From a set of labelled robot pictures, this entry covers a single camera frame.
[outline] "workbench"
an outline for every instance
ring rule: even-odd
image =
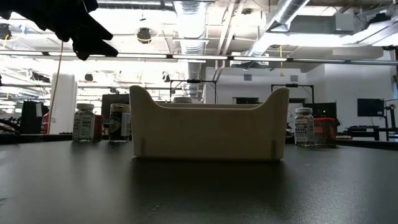
[[[396,223],[397,162],[349,146],[286,145],[271,163],[147,161],[131,142],[0,146],[0,223]]]

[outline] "monitor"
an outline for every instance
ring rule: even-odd
[[[130,97],[128,94],[104,94],[102,95],[101,114],[104,116],[104,123],[109,122],[109,115],[111,114],[111,104],[122,103],[130,104]]]
[[[312,108],[314,118],[337,119],[337,104],[334,103],[304,103],[303,107]]]
[[[384,99],[358,99],[359,117],[383,117]]]

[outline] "ceiling duct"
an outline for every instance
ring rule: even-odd
[[[205,51],[206,31],[206,2],[176,1],[174,8],[177,13],[178,35],[180,38],[189,39],[180,42],[183,54],[201,55]],[[202,63],[186,62],[186,79],[203,79],[201,76]],[[201,85],[187,85],[188,95],[192,98],[201,98]]]
[[[142,9],[174,12],[171,1],[97,0],[100,9]]]
[[[290,23],[297,15],[299,9],[304,7],[309,1],[310,0],[280,0],[277,10],[267,15],[266,33],[254,43],[246,55],[255,57],[262,56],[268,47],[274,44],[272,43],[273,35],[277,35],[267,33],[267,31],[289,31]]]

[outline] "glass jar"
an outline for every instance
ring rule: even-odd
[[[126,142],[130,138],[130,105],[111,104],[109,141]]]
[[[297,146],[311,147],[315,144],[313,116],[311,108],[297,108],[294,119],[294,140]]]
[[[94,105],[78,103],[78,111],[73,121],[73,140],[76,142],[92,141],[94,138],[95,115]]]

